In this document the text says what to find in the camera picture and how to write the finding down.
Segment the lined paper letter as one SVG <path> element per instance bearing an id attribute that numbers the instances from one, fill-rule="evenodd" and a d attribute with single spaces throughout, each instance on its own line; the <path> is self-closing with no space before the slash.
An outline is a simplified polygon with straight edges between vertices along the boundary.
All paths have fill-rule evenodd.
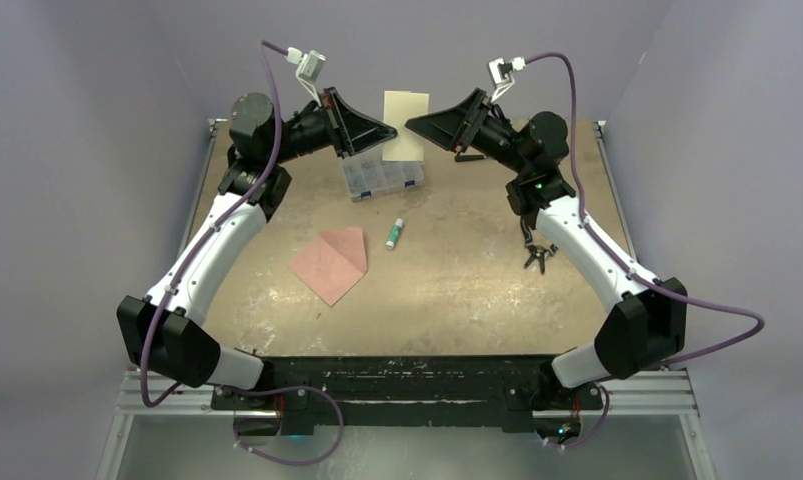
<path id="1" fill-rule="evenodd" d="M 382 147 L 386 162 L 421 162 L 424 160 L 424 141 L 406 127 L 410 119 L 426 115 L 430 96 L 410 91 L 385 91 L 383 122 L 396 129 L 397 136 Z"/>

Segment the green white glue stick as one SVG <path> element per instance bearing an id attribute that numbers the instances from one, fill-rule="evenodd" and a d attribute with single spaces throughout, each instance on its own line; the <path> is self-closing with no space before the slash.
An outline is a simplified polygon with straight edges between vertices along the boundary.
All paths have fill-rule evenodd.
<path id="1" fill-rule="evenodd" d="M 395 220 L 392 229 L 388 235 L 388 238 L 385 242 L 385 246 L 387 249 L 393 250 L 396 247 L 401 232 L 403 231 L 404 225 L 405 221 L 402 218 L 397 218 Z"/>

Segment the pink envelope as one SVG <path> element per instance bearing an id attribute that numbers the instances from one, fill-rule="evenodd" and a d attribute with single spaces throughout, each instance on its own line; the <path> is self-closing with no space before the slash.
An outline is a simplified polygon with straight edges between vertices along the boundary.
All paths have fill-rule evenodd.
<path id="1" fill-rule="evenodd" d="M 288 268 L 326 305 L 334 306 L 368 272 L 363 229 L 321 231 Z"/>

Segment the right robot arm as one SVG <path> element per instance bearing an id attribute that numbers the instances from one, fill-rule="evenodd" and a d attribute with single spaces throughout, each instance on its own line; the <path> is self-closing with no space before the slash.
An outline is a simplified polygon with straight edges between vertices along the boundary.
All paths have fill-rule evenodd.
<path id="1" fill-rule="evenodd" d="M 683 295 L 684 286 L 675 278 L 659 280 L 586 213 L 559 169 L 570 152 L 561 116 L 543 111 L 516 130 L 476 89 L 455 107 L 413 117 L 405 126 L 446 151 L 472 147 L 515 172 L 505 186 L 512 211 L 567 256 L 602 302 L 607 318 L 595 338 L 545 367 L 538 392 L 546 404 L 561 407 L 578 386 L 626 379 L 683 349 L 686 306 L 654 289 Z"/>

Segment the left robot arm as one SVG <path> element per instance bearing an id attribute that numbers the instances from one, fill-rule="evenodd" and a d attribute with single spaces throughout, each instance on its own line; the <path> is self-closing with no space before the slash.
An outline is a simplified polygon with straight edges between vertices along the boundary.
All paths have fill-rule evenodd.
<path id="1" fill-rule="evenodd" d="M 143 297 L 126 296 L 117 320 L 135 365 L 189 387 L 236 387 L 249 408 L 274 399 L 275 382 L 260 358 L 222 346 L 202 327 L 223 280 L 249 241 L 271 220 L 291 182 L 285 162 L 330 147 L 351 157 L 397 136 L 325 89 L 282 121 L 267 95 L 251 92 L 232 106 L 227 169 L 213 204 L 175 264 Z"/>

